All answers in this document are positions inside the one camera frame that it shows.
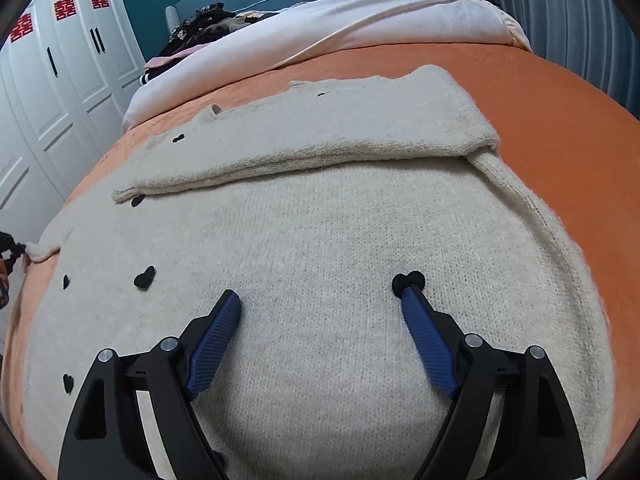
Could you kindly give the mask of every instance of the white wardrobe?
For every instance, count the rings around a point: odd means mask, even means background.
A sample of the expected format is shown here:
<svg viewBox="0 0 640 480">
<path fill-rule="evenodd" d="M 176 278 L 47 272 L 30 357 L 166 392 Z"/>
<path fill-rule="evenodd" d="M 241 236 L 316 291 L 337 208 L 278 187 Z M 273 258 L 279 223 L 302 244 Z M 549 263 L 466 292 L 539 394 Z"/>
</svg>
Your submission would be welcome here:
<svg viewBox="0 0 640 480">
<path fill-rule="evenodd" d="M 38 240 L 122 136 L 144 63 L 122 0 L 30 3 L 0 51 L 0 231 Z"/>
</svg>

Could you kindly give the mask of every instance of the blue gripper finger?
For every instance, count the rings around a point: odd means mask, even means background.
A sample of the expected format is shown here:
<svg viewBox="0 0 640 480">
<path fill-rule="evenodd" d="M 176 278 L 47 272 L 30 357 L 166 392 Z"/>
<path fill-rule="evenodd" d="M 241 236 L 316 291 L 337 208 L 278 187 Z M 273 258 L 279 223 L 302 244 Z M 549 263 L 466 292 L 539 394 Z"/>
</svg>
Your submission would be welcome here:
<svg viewBox="0 0 640 480">
<path fill-rule="evenodd" d="M 402 292 L 402 315 L 431 384 L 453 398 L 460 387 L 454 374 L 454 356 L 410 286 Z"/>
<path fill-rule="evenodd" d="M 189 358 L 185 388 L 195 398 L 211 386 L 222 356 L 240 323 L 240 298 L 231 292 Z"/>
</svg>

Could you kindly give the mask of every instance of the orange bedspread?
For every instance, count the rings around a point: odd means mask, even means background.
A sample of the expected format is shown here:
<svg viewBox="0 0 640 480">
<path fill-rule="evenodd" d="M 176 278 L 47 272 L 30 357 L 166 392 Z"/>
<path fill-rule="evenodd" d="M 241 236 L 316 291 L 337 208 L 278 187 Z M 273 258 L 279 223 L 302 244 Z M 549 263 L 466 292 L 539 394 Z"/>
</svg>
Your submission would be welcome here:
<svg viewBox="0 0 640 480">
<path fill-rule="evenodd" d="M 149 136 L 187 121 L 207 104 L 230 108 L 287 89 L 291 80 L 400 77 L 424 64 L 450 72 L 502 140 L 500 154 L 560 216 L 581 246 L 610 321 L 616 399 L 606 466 L 640 417 L 640 123 L 573 73 L 509 46 L 404 44 L 348 50 L 254 76 L 211 92 L 129 131 L 78 185 L 69 201 L 116 169 Z M 50 480 L 24 433 L 22 365 L 29 327 L 57 262 L 33 264 L 11 320 L 2 368 L 7 421 Z"/>
</svg>

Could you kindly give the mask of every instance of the pink blanket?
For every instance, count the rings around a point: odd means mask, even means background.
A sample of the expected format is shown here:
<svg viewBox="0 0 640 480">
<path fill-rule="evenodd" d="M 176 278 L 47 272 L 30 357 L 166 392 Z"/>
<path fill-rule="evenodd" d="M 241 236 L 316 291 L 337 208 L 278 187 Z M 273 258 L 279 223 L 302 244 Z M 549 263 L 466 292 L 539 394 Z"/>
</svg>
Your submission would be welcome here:
<svg viewBox="0 0 640 480">
<path fill-rule="evenodd" d="M 182 59 L 183 57 L 187 57 L 189 54 L 193 54 L 194 52 L 199 51 L 201 48 L 204 48 L 211 43 L 204 43 L 201 45 L 195 45 L 189 48 L 185 48 L 184 50 L 181 50 L 180 52 L 178 52 L 177 54 L 173 54 L 172 56 L 152 57 L 149 61 L 146 62 L 145 68 L 158 68 L 164 66 L 174 59 Z"/>
</svg>

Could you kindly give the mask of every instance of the black door handle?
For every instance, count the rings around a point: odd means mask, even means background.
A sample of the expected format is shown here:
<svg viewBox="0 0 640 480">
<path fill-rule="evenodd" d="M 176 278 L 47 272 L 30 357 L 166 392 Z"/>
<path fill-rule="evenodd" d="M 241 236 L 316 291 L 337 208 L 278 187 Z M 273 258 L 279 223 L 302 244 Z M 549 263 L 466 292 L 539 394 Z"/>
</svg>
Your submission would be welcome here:
<svg viewBox="0 0 640 480">
<path fill-rule="evenodd" d="M 102 38 L 100 37 L 100 31 L 98 30 L 98 27 L 95 27 L 95 35 L 98 36 L 98 41 L 100 42 L 102 51 L 105 52 L 104 43 L 102 42 Z"/>
<path fill-rule="evenodd" d="M 51 63 L 51 68 L 53 69 L 53 75 L 58 77 L 58 69 L 56 68 L 56 64 L 53 61 L 53 56 L 51 55 L 51 49 L 47 47 L 47 54 L 49 55 L 49 62 Z"/>
<path fill-rule="evenodd" d="M 98 42 L 95 41 L 95 34 L 94 34 L 94 30 L 92 28 L 89 29 L 89 32 L 91 33 L 91 38 L 92 40 L 94 40 L 94 45 L 95 45 L 95 51 L 100 54 L 100 47 L 98 46 Z"/>
</svg>

